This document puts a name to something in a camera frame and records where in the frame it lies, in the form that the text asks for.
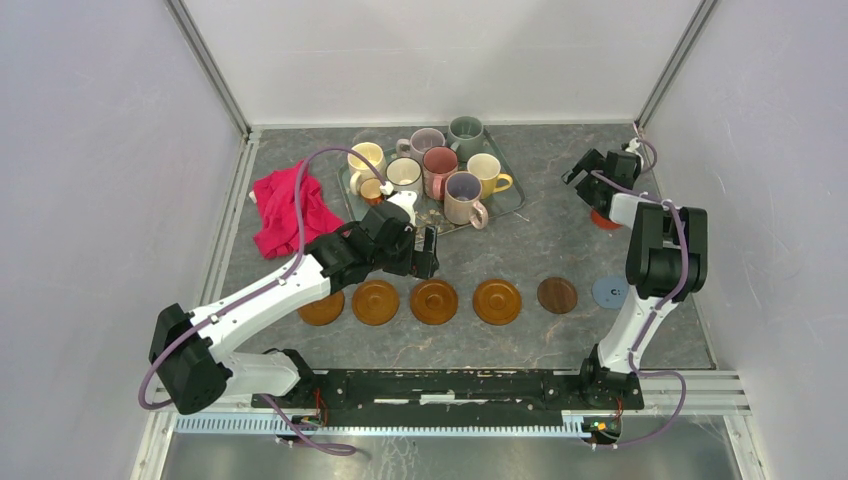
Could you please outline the red round coaster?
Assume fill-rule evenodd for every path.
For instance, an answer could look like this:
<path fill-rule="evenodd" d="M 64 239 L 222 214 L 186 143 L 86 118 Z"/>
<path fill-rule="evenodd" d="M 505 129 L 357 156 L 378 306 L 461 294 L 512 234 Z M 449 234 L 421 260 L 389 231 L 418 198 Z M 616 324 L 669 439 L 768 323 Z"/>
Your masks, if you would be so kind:
<path fill-rule="evenodd" d="M 611 220 L 609 220 L 609 219 L 607 219 L 607 218 L 603 217 L 603 216 L 602 216 L 599 212 L 597 212 L 596 210 L 591 210 L 591 211 L 590 211 L 590 220 L 591 220 L 591 221 L 592 221 L 592 222 L 593 222 L 593 223 L 594 223 L 594 224 L 595 224 L 598 228 L 600 228 L 600 229 L 602 229 L 602 230 L 609 230 L 609 231 L 612 231 L 612 230 L 617 230 L 617 229 L 621 228 L 621 225 L 620 225 L 620 224 L 615 223 L 615 222 L 613 222 L 613 221 L 611 221 Z"/>

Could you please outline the wooden coaster one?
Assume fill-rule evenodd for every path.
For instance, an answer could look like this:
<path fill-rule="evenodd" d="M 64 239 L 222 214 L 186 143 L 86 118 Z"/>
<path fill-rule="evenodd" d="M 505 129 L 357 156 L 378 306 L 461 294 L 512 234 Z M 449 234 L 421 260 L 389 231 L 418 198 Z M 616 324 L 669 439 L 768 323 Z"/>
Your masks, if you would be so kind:
<path fill-rule="evenodd" d="M 380 326 L 398 312 L 400 298 L 396 288 L 384 280 L 363 282 L 354 292 L 352 310 L 365 325 Z"/>

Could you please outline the white black-rimmed mug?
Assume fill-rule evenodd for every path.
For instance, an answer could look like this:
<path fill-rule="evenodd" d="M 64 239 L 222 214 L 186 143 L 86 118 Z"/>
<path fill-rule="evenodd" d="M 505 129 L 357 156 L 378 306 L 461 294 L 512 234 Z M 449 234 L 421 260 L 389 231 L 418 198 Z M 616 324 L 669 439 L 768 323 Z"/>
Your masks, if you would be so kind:
<path fill-rule="evenodd" d="M 421 164 L 409 157 L 399 157 L 387 166 L 386 177 L 395 192 L 414 192 L 423 195 Z"/>

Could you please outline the wooden coaster two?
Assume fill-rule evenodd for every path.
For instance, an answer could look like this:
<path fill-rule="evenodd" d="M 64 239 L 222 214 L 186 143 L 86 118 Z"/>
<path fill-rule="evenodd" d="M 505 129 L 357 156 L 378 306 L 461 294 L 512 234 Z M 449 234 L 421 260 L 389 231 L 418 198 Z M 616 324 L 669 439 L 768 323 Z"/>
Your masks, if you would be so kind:
<path fill-rule="evenodd" d="M 413 316 L 427 325 L 441 325 L 451 320 L 459 306 L 454 287 L 441 279 L 430 279 L 416 285 L 410 293 Z"/>

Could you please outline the beige pink-handled mug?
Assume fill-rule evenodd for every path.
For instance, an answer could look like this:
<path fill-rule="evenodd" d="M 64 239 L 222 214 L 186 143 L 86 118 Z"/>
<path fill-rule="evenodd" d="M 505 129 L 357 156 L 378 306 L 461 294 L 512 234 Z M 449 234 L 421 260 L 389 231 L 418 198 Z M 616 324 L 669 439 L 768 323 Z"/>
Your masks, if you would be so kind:
<path fill-rule="evenodd" d="M 453 173 L 446 181 L 444 214 L 455 225 L 470 224 L 481 230 L 489 223 L 489 213 L 481 201 L 482 185 L 473 174 Z"/>

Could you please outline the pink mug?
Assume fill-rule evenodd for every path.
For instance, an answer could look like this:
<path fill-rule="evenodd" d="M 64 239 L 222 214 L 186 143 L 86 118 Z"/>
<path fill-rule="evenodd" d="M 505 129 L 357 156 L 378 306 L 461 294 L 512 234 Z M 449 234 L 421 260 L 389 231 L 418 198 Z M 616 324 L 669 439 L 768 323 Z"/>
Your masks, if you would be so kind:
<path fill-rule="evenodd" d="M 449 147 L 433 147 L 424 154 L 422 169 L 425 194 L 442 201 L 447 179 L 458 170 L 458 157 Z"/>

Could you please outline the wooden coaster three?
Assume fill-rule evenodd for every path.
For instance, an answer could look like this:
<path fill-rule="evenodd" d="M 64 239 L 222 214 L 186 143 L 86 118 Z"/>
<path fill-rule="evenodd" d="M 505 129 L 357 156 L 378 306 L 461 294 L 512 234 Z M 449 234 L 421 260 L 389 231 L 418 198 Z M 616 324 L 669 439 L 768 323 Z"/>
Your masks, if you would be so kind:
<path fill-rule="evenodd" d="M 334 322 L 345 306 L 345 295 L 336 292 L 322 300 L 309 303 L 297 310 L 300 319 L 311 326 L 325 326 Z"/>

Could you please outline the blue round coaster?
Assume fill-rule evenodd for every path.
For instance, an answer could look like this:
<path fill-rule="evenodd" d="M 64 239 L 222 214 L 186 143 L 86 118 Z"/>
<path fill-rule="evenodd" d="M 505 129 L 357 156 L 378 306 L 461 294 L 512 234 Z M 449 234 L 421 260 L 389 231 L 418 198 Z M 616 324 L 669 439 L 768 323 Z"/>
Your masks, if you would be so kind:
<path fill-rule="evenodd" d="M 619 310 L 625 303 L 629 285 L 625 277 L 610 275 L 597 279 L 592 285 L 592 297 L 604 309 Z"/>

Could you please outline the wooden coaster five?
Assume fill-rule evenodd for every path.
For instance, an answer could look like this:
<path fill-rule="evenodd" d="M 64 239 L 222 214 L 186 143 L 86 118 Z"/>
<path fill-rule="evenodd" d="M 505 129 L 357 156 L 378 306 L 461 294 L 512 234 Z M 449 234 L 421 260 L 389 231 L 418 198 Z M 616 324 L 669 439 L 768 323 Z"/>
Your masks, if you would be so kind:
<path fill-rule="evenodd" d="M 489 279 L 477 286 L 472 306 L 483 322 L 503 326 L 518 317 L 523 301 L 513 283 L 504 279 Z"/>

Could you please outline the dark walnut coaster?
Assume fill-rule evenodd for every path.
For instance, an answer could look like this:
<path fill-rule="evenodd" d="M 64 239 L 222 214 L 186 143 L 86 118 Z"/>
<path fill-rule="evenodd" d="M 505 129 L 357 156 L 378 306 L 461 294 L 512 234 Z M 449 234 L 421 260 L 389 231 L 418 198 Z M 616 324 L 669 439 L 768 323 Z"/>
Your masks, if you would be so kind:
<path fill-rule="evenodd" d="M 548 277 L 537 287 L 537 300 L 548 312 L 562 315 L 575 309 L 578 304 L 578 292 L 569 280 L 562 277 Z"/>

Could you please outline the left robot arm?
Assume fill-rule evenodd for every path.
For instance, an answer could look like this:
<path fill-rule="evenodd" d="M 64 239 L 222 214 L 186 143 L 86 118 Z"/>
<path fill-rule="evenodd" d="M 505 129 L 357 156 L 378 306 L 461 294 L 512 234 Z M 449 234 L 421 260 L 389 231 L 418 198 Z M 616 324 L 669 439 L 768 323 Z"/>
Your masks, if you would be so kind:
<path fill-rule="evenodd" d="M 302 255 L 236 293 L 190 311 L 179 304 L 157 317 L 147 379 L 158 377 L 183 415 L 198 413 L 232 395 L 268 394 L 290 407 L 306 405 L 314 381 L 289 353 L 238 352 L 245 341 L 286 315 L 374 271 L 430 279 L 439 267 L 438 230 L 417 228 L 403 207 L 385 201 L 363 219 L 317 236 Z"/>

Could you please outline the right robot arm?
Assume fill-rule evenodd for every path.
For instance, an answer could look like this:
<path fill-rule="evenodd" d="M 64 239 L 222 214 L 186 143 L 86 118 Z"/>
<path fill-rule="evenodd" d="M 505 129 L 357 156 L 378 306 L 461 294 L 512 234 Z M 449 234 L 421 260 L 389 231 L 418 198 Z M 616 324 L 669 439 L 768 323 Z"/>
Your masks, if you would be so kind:
<path fill-rule="evenodd" d="M 609 333 L 584 360 L 577 382 L 580 400 L 591 408 L 637 389 L 644 347 L 665 317 L 701 290 L 708 275 L 707 211 L 635 192 L 641 172 L 635 153 L 590 149 L 562 177 L 576 185 L 579 198 L 594 212 L 631 232 L 624 304 Z"/>

